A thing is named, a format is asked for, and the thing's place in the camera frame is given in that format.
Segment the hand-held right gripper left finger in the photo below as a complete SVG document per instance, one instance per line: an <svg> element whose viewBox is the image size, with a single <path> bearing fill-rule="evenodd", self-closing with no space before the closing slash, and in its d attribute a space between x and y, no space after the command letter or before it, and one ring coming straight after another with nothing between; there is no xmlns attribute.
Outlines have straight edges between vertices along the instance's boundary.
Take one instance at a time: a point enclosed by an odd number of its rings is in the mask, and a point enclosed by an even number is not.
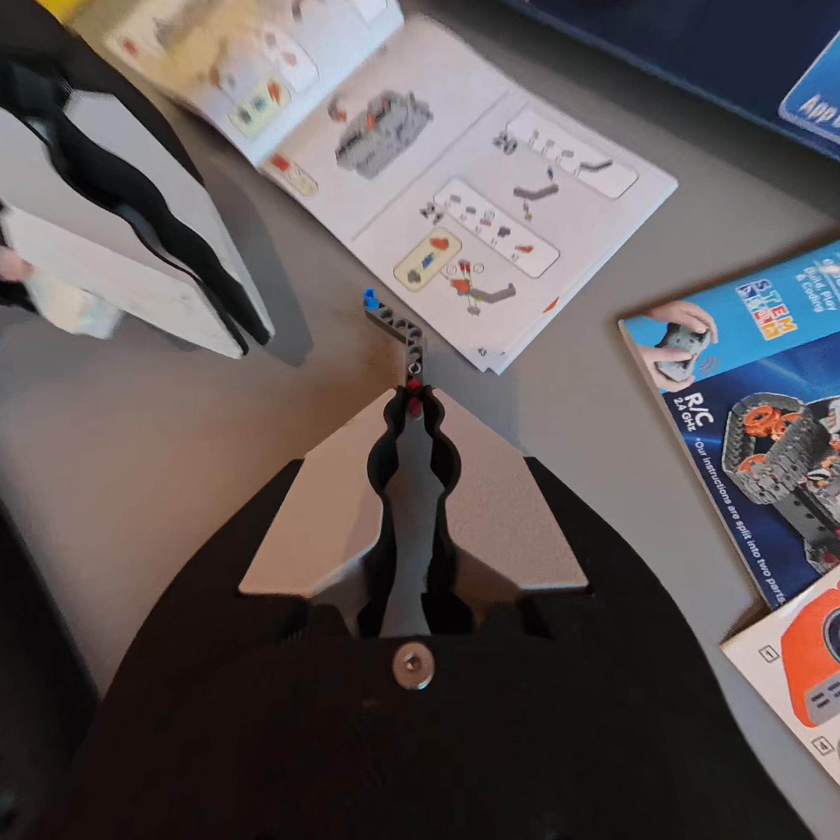
<svg viewBox="0 0 840 840"><path fill-rule="evenodd" d="M399 467L406 398L404 388L389 389L306 454L241 595L335 606L352 634L380 636L397 561L386 489Z"/></svg>

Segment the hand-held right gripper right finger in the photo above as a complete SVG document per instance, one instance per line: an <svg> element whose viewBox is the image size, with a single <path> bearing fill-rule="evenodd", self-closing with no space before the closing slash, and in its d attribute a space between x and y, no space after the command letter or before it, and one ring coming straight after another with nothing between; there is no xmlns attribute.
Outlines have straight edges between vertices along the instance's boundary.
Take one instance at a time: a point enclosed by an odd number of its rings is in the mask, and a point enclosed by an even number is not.
<svg viewBox="0 0 840 840"><path fill-rule="evenodd" d="M423 390L423 420L442 487L422 593L430 633L471 634L495 606L586 591L522 452L438 387Z"/></svg>

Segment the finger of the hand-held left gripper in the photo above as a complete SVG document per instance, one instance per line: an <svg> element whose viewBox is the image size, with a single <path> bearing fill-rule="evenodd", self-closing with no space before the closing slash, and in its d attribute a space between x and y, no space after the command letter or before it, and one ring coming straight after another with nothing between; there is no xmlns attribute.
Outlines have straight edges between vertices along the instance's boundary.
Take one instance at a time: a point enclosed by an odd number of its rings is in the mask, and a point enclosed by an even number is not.
<svg viewBox="0 0 840 840"><path fill-rule="evenodd" d="M113 95L75 91L66 115L93 143L143 173L172 215L207 242L248 302L234 319L259 344L267 344L275 335L268 309L203 184Z"/></svg>
<svg viewBox="0 0 840 840"><path fill-rule="evenodd" d="M90 292L119 310L196 346L241 359L238 328L193 275L150 249L125 219L62 179L48 146L2 110L2 231L35 273Z"/></svg>

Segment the grey angled toy beam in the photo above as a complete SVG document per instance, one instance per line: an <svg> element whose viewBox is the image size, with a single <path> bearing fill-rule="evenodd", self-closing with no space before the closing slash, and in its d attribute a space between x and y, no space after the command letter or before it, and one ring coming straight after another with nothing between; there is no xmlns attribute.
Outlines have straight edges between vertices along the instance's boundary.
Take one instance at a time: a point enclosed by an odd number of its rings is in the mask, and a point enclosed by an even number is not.
<svg viewBox="0 0 840 840"><path fill-rule="evenodd" d="M362 294L365 316L397 340L405 351L404 387L407 392L406 412L410 417L424 414L422 391L425 385L426 337L424 331L410 319L395 313L376 296L371 287Z"/></svg>

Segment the grey desk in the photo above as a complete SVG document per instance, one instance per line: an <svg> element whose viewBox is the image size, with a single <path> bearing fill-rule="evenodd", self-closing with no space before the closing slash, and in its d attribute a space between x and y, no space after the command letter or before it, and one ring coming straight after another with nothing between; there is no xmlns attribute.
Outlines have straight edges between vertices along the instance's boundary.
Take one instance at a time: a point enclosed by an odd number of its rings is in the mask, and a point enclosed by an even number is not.
<svg viewBox="0 0 840 840"><path fill-rule="evenodd" d="M815 837L836 838L838 787L720 654L760 599L616 323L834 239L838 163L505 5L401 5L677 178L503 375L479 373L428 332L429 379L633 545L775 783ZM198 167L277 335L236 361L135 320L98 341L2 314L2 496L102 689L205 540L395 374L393 343L360 310L364 287L393 294L217 131L125 74Z"/></svg>

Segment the blue cover instruction booklet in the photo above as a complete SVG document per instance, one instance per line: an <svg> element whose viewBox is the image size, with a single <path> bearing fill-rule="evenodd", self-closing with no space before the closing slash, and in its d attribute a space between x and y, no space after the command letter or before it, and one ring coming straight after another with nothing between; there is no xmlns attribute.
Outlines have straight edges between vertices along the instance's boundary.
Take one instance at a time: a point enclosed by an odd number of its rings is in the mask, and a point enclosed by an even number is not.
<svg viewBox="0 0 840 840"><path fill-rule="evenodd" d="M837 567L838 240L618 328L769 608Z"/></svg>

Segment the open white instruction booklet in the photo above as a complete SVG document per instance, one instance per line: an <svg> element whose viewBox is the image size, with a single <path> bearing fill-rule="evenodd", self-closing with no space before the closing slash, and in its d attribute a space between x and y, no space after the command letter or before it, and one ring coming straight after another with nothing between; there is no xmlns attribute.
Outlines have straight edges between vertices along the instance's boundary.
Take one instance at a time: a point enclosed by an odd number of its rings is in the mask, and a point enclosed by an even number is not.
<svg viewBox="0 0 840 840"><path fill-rule="evenodd" d="M504 372L677 187L398 2L94 2L80 34L480 371Z"/></svg>

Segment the orange grey sticker sheet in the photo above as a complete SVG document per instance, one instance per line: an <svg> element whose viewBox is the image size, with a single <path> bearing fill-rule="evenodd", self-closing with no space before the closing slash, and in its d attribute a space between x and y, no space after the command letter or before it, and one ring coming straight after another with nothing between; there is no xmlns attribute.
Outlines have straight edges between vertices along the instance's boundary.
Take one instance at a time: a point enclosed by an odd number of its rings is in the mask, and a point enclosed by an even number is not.
<svg viewBox="0 0 840 840"><path fill-rule="evenodd" d="M839 568L720 647L839 782Z"/></svg>

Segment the blue robot kit box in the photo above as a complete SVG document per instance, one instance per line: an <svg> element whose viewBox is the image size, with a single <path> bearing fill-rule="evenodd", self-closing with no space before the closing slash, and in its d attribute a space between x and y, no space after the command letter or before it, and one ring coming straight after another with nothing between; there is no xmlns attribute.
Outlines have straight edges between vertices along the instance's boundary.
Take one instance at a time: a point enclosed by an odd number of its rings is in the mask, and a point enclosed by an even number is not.
<svg viewBox="0 0 840 840"><path fill-rule="evenodd" d="M510 8L839 159L838 1L510 1Z"/></svg>

